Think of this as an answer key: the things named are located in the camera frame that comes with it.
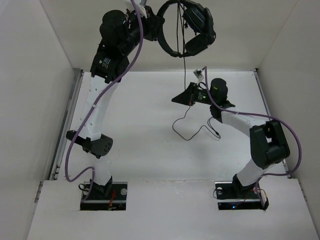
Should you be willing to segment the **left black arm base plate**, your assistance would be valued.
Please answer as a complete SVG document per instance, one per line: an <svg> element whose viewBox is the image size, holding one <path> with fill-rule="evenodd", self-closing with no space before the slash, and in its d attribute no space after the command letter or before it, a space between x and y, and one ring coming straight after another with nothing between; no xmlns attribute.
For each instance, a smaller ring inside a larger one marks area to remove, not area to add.
<svg viewBox="0 0 320 240"><path fill-rule="evenodd" d="M107 196L104 196L94 188L89 191L90 183L81 183L81 211L125 211L127 207L127 182L113 182L112 188Z"/></svg>

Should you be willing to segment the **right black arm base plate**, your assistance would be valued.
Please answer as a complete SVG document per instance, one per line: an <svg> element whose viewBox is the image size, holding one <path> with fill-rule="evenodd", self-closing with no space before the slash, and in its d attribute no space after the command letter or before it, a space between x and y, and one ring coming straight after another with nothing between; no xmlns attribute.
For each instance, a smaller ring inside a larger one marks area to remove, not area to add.
<svg viewBox="0 0 320 240"><path fill-rule="evenodd" d="M264 189L249 186L241 192L236 192L231 181L216 181L212 193L217 200L219 210L262 210L270 205Z"/></svg>

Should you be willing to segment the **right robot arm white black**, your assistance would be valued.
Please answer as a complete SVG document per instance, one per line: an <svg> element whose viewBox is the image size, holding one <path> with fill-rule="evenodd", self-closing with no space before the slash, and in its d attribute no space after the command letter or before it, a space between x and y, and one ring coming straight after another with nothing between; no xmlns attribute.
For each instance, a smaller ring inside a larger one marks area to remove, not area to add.
<svg viewBox="0 0 320 240"><path fill-rule="evenodd" d="M195 103L209 105L211 116L215 120L235 128L249 138L250 160L232 178L231 192L237 197L243 197L252 190L268 168L280 163L291 153L279 121L265 121L249 115L231 113L235 105L228 100L227 83L222 78L213 79L209 89L191 82L185 91L171 101L189 107Z"/></svg>

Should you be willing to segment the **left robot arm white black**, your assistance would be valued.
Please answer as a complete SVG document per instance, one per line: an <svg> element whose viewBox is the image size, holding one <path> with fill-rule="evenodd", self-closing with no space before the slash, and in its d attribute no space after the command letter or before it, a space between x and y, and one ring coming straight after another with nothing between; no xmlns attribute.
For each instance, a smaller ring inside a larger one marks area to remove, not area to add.
<svg viewBox="0 0 320 240"><path fill-rule="evenodd" d="M75 130L69 130L66 138L70 145L66 154L65 171L69 169L69 157L74 144L80 146L92 160L91 179L79 188L85 198L111 195L113 177L109 172L106 155L113 139L102 133L103 122L110 100L122 77L134 62L129 54L142 49L143 40L157 41L163 31L165 18L154 13L148 5L138 10L111 10L104 14L99 27L101 41L90 67L89 90Z"/></svg>

